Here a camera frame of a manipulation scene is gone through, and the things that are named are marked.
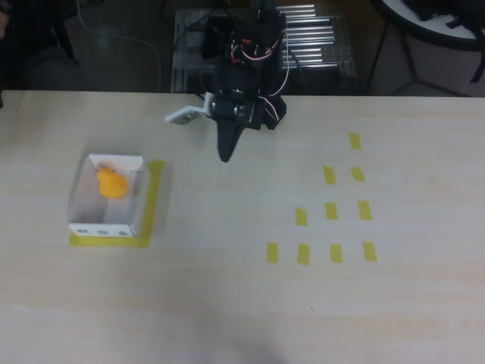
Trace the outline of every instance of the robotic arm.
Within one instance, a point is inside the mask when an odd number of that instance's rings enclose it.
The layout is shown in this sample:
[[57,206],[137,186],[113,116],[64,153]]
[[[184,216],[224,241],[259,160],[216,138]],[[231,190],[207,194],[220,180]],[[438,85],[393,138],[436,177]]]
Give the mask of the robotic arm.
[[[229,26],[225,21],[225,26],[218,26],[209,18],[202,51],[204,58],[217,59],[211,85],[217,92],[206,93],[203,109],[184,108],[165,120],[186,124],[200,114],[215,120],[219,156],[228,162],[245,128],[260,130],[265,124],[273,130],[280,123],[286,114],[280,93],[288,73],[281,84],[281,48],[287,37],[284,14],[260,10]],[[215,31],[223,36],[214,37]]]

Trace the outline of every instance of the yellow tape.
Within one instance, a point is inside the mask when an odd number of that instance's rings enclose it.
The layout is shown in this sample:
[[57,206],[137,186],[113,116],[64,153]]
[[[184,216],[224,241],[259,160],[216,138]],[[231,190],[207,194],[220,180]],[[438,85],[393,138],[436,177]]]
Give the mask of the yellow tape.
[[361,220],[372,220],[371,206],[368,201],[359,201],[358,210],[361,214]]
[[70,233],[71,246],[125,246],[133,248],[147,248],[152,235],[153,218],[157,206],[158,185],[161,171],[165,163],[158,159],[148,163],[150,170],[149,191],[146,197],[145,214],[143,216],[142,231],[139,237],[80,237]]
[[298,244],[298,256],[296,261],[299,264],[309,265],[310,264],[310,246],[306,244]]
[[278,244],[268,243],[266,244],[266,262],[278,263]]
[[330,245],[330,260],[335,263],[343,263],[342,247],[339,244]]
[[296,211],[296,224],[299,226],[308,226],[306,221],[306,210],[297,207]]
[[327,184],[336,184],[335,173],[333,173],[332,167],[324,165],[324,176]]
[[358,135],[358,133],[349,133],[349,139],[350,139],[350,146],[353,149],[362,150],[361,137]]
[[377,261],[376,247],[374,243],[371,241],[364,241],[362,242],[362,248],[364,249],[365,260],[368,262]]
[[335,202],[326,202],[325,203],[325,210],[327,211],[327,218],[329,220],[338,220],[339,213],[336,210],[336,203]]
[[352,176],[356,181],[365,182],[365,176],[360,167],[351,167],[350,171],[352,171]]

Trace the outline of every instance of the cable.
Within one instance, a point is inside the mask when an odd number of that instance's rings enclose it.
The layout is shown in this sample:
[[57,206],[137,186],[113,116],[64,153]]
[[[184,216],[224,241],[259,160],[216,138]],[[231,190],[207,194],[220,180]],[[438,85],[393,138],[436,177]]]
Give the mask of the cable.
[[[286,38],[286,49],[289,49],[288,48],[288,33],[287,32],[285,32],[285,38]],[[289,75],[289,52],[286,51],[286,76],[285,76],[285,80],[283,81],[283,85],[281,85],[281,87],[278,89],[278,91],[276,91],[275,93],[272,93],[270,96],[278,95],[281,92],[281,90],[285,87],[286,82],[288,81],[288,75]]]
[[167,5],[167,0],[161,0],[160,7],[158,8],[158,16],[160,17],[161,22],[165,24],[165,26],[171,32],[174,30],[174,25],[164,17],[165,5]]
[[298,58],[295,56],[295,53],[292,52],[292,50],[288,47],[287,44],[286,44],[286,51],[291,55],[291,58],[293,58],[293,60],[296,63],[296,67],[298,68],[298,71],[300,71],[300,77],[302,79],[302,85],[303,85],[303,95],[306,95],[306,82],[305,82],[305,75],[303,74],[302,65],[300,64],[300,61],[298,60]]
[[77,3],[77,17],[79,18],[79,22],[81,23],[81,25],[86,30],[88,30],[89,32],[93,33],[96,36],[103,36],[103,37],[109,38],[109,39],[111,38],[111,39],[129,40],[131,42],[140,43],[140,44],[143,44],[144,46],[147,46],[147,47],[149,47],[149,48],[151,48],[153,50],[153,52],[155,53],[155,55],[157,57],[157,62],[158,62],[158,86],[157,86],[157,93],[159,93],[161,91],[161,61],[160,61],[160,55],[158,54],[158,50],[155,48],[155,46],[152,45],[152,44],[150,44],[150,43],[148,43],[148,42],[145,42],[144,40],[141,40],[141,39],[132,38],[132,37],[129,37],[129,36],[112,36],[110,34],[100,33],[100,32],[97,32],[97,31],[91,29],[90,27],[88,27],[86,25],[86,23],[84,23],[83,17],[81,15],[81,5],[80,5],[80,1],[81,0],[76,0],[76,3]]
[[274,107],[274,105],[270,102],[270,100],[266,99],[265,97],[263,96],[258,96],[260,99],[263,99],[266,101],[266,103],[273,109],[273,112],[274,112],[274,116],[276,116],[276,120],[279,121],[280,120],[280,117],[278,116],[278,113],[276,111],[276,108]]
[[263,55],[262,57],[251,57],[250,55],[248,55],[246,52],[244,52],[244,50],[241,48],[241,52],[244,54],[244,56],[247,58],[247,59],[250,59],[251,61],[260,61],[261,59],[265,59],[265,58],[268,58],[270,55],[273,54],[273,51],[269,51],[268,53],[266,53],[265,55]]
[[201,66],[199,68],[199,83],[200,83],[200,87],[204,90],[204,92],[206,93],[207,92],[207,89],[205,88],[205,85],[204,85],[204,82],[202,81],[202,69],[203,69],[204,66]]

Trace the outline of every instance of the white wire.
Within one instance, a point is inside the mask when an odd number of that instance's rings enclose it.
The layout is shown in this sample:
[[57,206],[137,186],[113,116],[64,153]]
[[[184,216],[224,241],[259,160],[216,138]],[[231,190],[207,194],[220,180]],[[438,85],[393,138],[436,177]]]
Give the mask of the white wire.
[[273,109],[273,112],[274,112],[274,116],[276,116],[276,120],[280,120],[280,117],[278,116],[278,113],[276,112],[276,108],[274,107],[274,105],[270,102],[270,100],[266,99],[265,97],[263,96],[258,96],[260,99],[263,99],[266,101],[266,103]]
[[161,61],[160,61],[160,55],[158,54],[158,50],[155,48],[154,45],[144,41],[144,40],[141,40],[141,39],[137,39],[137,38],[132,38],[130,36],[114,36],[114,35],[111,35],[111,34],[104,34],[104,33],[100,33],[100,32],[97,32],[93,29],[91,29],[90,27],[88,27],[86,25],[86,23],[84,23],[84,20],[83,20],[83,17],[81,16],[81,5],[80,5],[80,1],[81,0],[77,0],[76,3],[77,3],[77,16],[79,18],[79,22],[81,23],[81,25],[86,29],[88,30],[89,32],[93,33],[94,35],[96,36],[103,36],[105,38],[112,38],[112,39],[122,39],[122,40],[128,40],[128,41],[131,41],[131,42],[135,42],[135,43],[140,43],[140,44],[143,44],[144,46],[147,46],[149,48],[151,48],[153,50],[153,52],[155,52],[155,55],[157,57],[157,62],[158,62],[158,86],[157,86],[157,92],[159,93],[161,91]]
[[289,74],[289,46],[288,46],[288,33],[285,31],[285,37],[286,37],[286,76],[285,80],[283,81],[283,85],[276,91],[275,93],[272,93],[270,96],[275,96],[278,93],[281,92],[281,90],[285,87],[286,82],[288,81],[288,74]]
[[258,57],[258,58],[255,58],[255,57],[251,57],[250,55],[248,55],[246,52],[244,52],[244,50],[242,50],[242,53],[244,54],[244,56],[246,58],[249,58],[250,60],[252,61],[260,61],[261,59],[265,59],[265,58],[268,58],[270,55],[273,54],[273,51],[269,52],[269,53],[266,53],[266,55],[263,55],[262,57]]

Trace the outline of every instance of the floor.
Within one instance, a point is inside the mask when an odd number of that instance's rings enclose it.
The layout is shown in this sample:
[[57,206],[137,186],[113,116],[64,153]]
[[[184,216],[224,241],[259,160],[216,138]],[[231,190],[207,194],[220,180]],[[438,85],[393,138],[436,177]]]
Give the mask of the floor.
[[[161,91],[170,92],[171,45],[173,34],[158,16],[161,0],[106,0],[101,5],[83,8],[85,23],[97,32],[112,36],[127,36],[151,43],[161,61]],[[179,0],[167,2],[165,17],[173,19],[175,8],[211,6],[211,0]],[[380,38],[382,23],[371,6],[362,0],[343,0],[358,79],[367,79]],[[81,26],[77,17],[67,21],[67,31],[81,67],[102,91],[156,92],[158,62],[153,49],[127,39],[96,36]],[[391,30],[378,64],[371,95],[389,95],[408,80],[405,61],[400,52],[398,34]],[[418,73],[426,80],[451,89],[485,96],[485,79],[478,84],[469,80],[475,72],[480,55],[458,52],[410,39]],[[444,96],[441,92],[413,87],[403,96]]]

